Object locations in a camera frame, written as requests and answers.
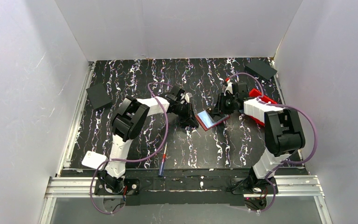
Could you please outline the red leather card holder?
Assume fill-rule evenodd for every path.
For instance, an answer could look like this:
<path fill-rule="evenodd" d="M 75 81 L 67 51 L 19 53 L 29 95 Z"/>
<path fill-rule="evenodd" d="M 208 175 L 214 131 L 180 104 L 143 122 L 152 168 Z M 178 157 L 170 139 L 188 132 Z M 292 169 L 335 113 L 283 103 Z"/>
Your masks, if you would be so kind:
<path fill-rule="evenodd" d="M 213 109 L 211 107 L 209 107 L 206 110 L 203 110 L 202 112 L 199 112 L 198 114 L 195 115 L 198 123 L 201 125 L 201 127 L 204 129 L 204 131 L 208 131 L 212 127 L 215 127 L 230 118 L 230 115 L 228 115 L 228 118 L 225 120 L 213 121 L 213 119 L 211 117 L 212 111 L 213 111 Z"/>

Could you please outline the red plastic bin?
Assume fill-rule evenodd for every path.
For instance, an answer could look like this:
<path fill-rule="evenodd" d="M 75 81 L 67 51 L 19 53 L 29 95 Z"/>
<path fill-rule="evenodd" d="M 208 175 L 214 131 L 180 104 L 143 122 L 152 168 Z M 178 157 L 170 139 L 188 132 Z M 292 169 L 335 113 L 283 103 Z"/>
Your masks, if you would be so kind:
<path fill-rule="evenodd" d="M 269 98 L 268 96 L 264 95 L 263 97 L 261 97 L 262 93 L 257 90 L 256 88 L 253 88 L 250 92 L 249 92 L 249 96 L 253 97 L 253 98 L 259 98 L 260 101 L 267 103 L 267 104 L 277 104 L 276 101 L 274 101 L 273 99 Z M 250 116 L 251 119 L 253 119 L 257 124 L 261 125 L 262 127 L 265 126 L 263 121 L 260 121 L 259 119 Z"/>

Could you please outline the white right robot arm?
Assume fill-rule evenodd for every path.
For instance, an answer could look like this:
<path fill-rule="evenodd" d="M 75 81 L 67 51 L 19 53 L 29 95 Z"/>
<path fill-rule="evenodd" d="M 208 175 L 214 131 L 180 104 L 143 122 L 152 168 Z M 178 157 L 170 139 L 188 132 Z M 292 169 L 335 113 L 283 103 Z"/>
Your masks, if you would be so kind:
<path fill-rule="evenodd" d="M 217 97 L 213 108 L 207 110 L 218 123 L 224 117 L 241 112 L 264 125 L 265 149 L 259 161 L 252 166 L 249 180 L 269 179 L 291 154 L 305 146 L 305 136 L 298 111 L 268 104 L 260 96 L 252 97 L 245 83 L 229 83 Z"/>

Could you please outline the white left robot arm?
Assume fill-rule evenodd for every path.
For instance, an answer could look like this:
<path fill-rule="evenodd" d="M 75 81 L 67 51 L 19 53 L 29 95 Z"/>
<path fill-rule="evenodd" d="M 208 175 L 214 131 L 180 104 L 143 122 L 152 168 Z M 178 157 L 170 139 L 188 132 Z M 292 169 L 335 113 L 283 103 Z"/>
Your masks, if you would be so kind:
<path fill-rule="evenodd" d="M 98 179 L 111 188 L 122 184 L 130 146 L 140 135 L 147 117 L 156 114 L 167 116 L 168 113 L 173 113 L 178 116 L 181 126 L 199 127 L 190 101 L 191 97 L 191 93 L 177 86 L 173 86 L 169 92 L 152 98 L 127 96 L 112 116 L 111 161 L 107 162 L 103 171 L 98 172 Z"/>

